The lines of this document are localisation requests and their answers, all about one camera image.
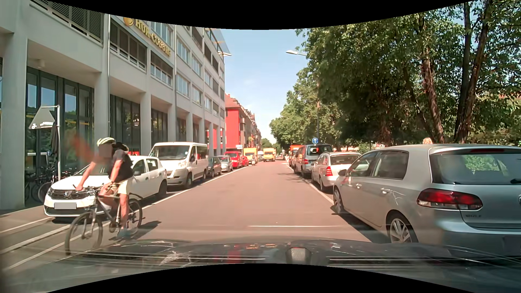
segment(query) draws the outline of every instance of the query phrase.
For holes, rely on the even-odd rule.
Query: road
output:
[[[352,216],[336,215],[332,194],[293,174],[285,161],[261,162],[165,199],[142,203],[143,222],[134,238],[212,240],[246,236],[313,236],[383,243],[386,238]],[[0,258],[6,274],[64,257],[71,219],[54,219],[34,207],[0,216]],[[104,222],[103,244],[113,243]],[[71,247],[88,248],[74,240]]]

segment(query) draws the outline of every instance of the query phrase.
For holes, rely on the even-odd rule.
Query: lane marking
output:
[[[326,228],[326,227],[341,227],[341,226],[278,226],[278,225],[266,225],[266,226],[248,226],[248,227]]]
[[[213,180],[215,180],[215,179],[219,179],[219,178],[225,177],[226,175],[236,173],[237,171],[242,170],[242,169],[244,169],[244,168],[240,168],[240,169],[234,170],[234,171],[229,172],[229,173],[226,173],[226,174],[221,174],[221,175],[219,175],[219,177],[212,178],[211,180],[205,181],[205,182],[203,182],[203,183],[201,183],[201,184],[199,184],[199,185],[197,185],[197,186],[201,186],[201,185],[204,185],[204,184],[206,184],[206,183],[208,183],[208,182],[210,182],[210,181],[213,181]],[[160,200],[160,201],[157,201],[157,202],[152,203],[152,204],[150,204],[150,205],[144,206],[144,207],[142,207],[141,209],[144,210],[144,209],[146,209],[147,207],[150,207],[150,206],[152,206],[152,205],[155,205],[156,203],[163,202],[163,201],[165,201],[165,200],[167,200],[167,199],[170,199],[170,198],[173,198],[173,197],[175,197],[175,196],[177,196],[177,195],[179,195],[179,194],[181,194],[181,193],[185,193],[185,192],[187,192],[187,191],[189,191],[189,190],[192,190],[192,189],[196,188],[197,186],[194,186],[194,187],[192,187],[192,188],[190,188],[190,189],[182,190],[182,191],[180,191],[180,192],[178,192],[178,193],[176,193],[176,194],[173,194],[173,195],[171,195],[171,196],[169,196],[169,197],[167,197],[167,198],[164,198],[164,199],[162,199],[162,200]],[[107,222],[107,223],[103,224],[103,227],[107,226],[108,224],[110,224],[110,222]],[[21,248],[21,247],[23,247],[23,246],[29,245],[29,244],[31,244],[31,243],[33,243],[33,242],[36,242],[36,241],[41,240],[41,239],[43,239],[43,238],[46,238],[46,237],[48,237],[48,236],[51,236],[51,235],[57,234],[57,233],[59,233],[59,232],[65,230],[66,228],[69,228],[69,227],[70,227],[70,225],[67,225],[67,226],[62,227],[62,228],[60,228],[60,229],[56,229],[56,230],[54,230],[54,231],[51,231],[51,232],[48,232],[48,233],[46,233],[46,234],[43,234],[43,235],[40,235],[40,236],[37,236],[37,237],[31,238],[31,239],[26,240],[26,241],[24,241],[24,242],[20,242],[20,243],[18,243],[18,244],[16,244],[16,245],[13,245],[13,246],[11,246],[11,247],[9,247],[9,248],[7,248],[7,249],[4,249],[4,250],[8,250],[8,249],[11,249],[11,248],[13,248],[13,249],[11,249],[11,250],[9,250],[9,251],[16,250],[16,249],[18,249],[18,248]],[[78,235],[78,236],[72,238],[71,241],[78,239],[80,236],[81,236],[81,235]],[[54,245],[53,247],[47,248],[47,249],[44,250],[44,251],[41,251],[41,252],[39,252],[39,253],[37,253],[37,254],[35,254],[35,255],[32,255],[32,256],[30,256],[30,257],[28,257],[28,258],[26,258],[26,259],[21,260],[21,261],[15,263],[15,264],[13,264],[13,265],[7,267],[7,268],[4,268],[3,271],[11,270],[12,268],[15,268],[15,267],[17,267],[17,266],[19,266],[19,265],[22,265],[22,264],[24,264],[24,263],[26,263],[26,262],[28,262],[28,261],[30,261],[30,260],[33,260],[33,259],[35,259],[35,258],[37,258],[37,257],[39,257],[39,256],[41,256],[41,255],[44,255],[44,254],[46,254],[46,253],[48,253],[48,252],[50,252],[50,251],[53,251],[53,250],[55,250],[56,248],[58,248],[58,247],[60,247],[60,246],[63,246],[63,245],[65,245],[65,242],[62,242],[62,243],[60,243],[60,244]]]
[[[331,198],[329,198],[329,196],[327,196],[325,193],[323,193],[322,191],[318,190],[318,188],[315,187],[315,185],[313,184],[313,182],[311,181],[306,181],[306,184],[308,184],[309,186],[311,186],[311,188],[315,189],[321,196],[323,196],[325,199],[327,199],[331,204],[333,204],[333,200]]]
[[[41,222],[41,221],[44,221],[44,220],[47,220],[47,219],[50,219],[50,218],[53,218],[53,217],[47,217],[47,218],[39,219],[39,220],[36,220],[36,221],[32,221],[32,222],[30,222],[30,223],[25,223],[25,224],[20,225],[20,226],[16,226],[16,227],[13,227],[13,228],[9,228],[9,229],[7,229],[7,230],[0,231],[0,234],[2,234],[2,233],[4,233],[4,232],[9,232],[9,231],[15,230],[15,229],[18,229],[18,228],[21,228],[21,227],[25,227],[25,226],[28,226],[28,225],[31,225],[31,224],[34,224],[34,223],[38,223],[38,222]]]

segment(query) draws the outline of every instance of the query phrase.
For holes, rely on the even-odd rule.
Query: bicycle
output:
[[[119,233],[119,231],[121,229],[121,224],[120,224],[121,203],[118,200],[119,194],[112,195],[112,196],[101,196],[101,195],[99,195],[100,190],[101,190],[101,186],[99,186],[99,187],[90,187],[89,186],[89,187],[85,187],[82,191],[70,191],[71,194],[84,192],[84,193],[89,194],[90,196],[94,196],[94,202],[89,206],[90,211],[79,215],[70,224],[69,230],[67,231],[67,234],[65,236],[65,254],[66,255],[71,254],[70,253],[71,236],[72,236],[72,233],[74,231],[76,231],[76,227],[80,225],[82,220],[85,220],[85,221],[83,221],[83,223],[81,224],[81,225],[83,225],[83,232],[81,234],[81,239],[82,240],[90,239],[94,235],[94,230],[95,230],[94,223],[96,223],[96,225],[97,225],[96,229],[98,230],[98,238],[97,238],[96,243],[92,246],[91,249],[97,249],[100,247],[102,240],[103,240],[103,224],[102,224],[101,217],[100,217],[101,214],[98,213],[98,207],[101,208],[101,210],[103,212],[102,214],[105,214],[107,219],[110,221],[109,228],[108,228],[109,232],[114,233],[117,231]],[[113,198],[113,199],[118,200],[118,210],[117,210],[115,218],[112,217],[110,212],[105,209],[105,207],[101,204],[99,198]],[[137,222],[138,223],[135,230],[131,232],[131,234],[134,235],[135,233],[137,233],[139,227],[141,226],[141,221],[143,220],[143,209],[141,208],[139,201],[136,199],[129,199],[128,206],[129,206],[129,213],[128,213],[127,223],[128,222],[132,222],[132,223]],[[136,218],[135,212],[137,210],[139,210],[139,219],[137,221],[135,221],[135,218]],[[89,222],[89,221],[91,222],[90,234],[86,234],[87,222]]]

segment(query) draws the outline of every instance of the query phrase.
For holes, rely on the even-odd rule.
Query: red car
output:
[[[241,168],[242,165],[242,153],[237,151],[225,152],[225,156],[230,156],[231,164],[234,169]]]
[[[248,166],[250,164],[250,160],[248,160],[247,156],[242,156],[242,165]]]

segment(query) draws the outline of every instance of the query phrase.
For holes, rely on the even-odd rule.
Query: white van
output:
[[[194,180],[205,180],[208,170],[208,146],[204,143],[159,142],[150,152],[166,169],[169,186],[190,188]]]

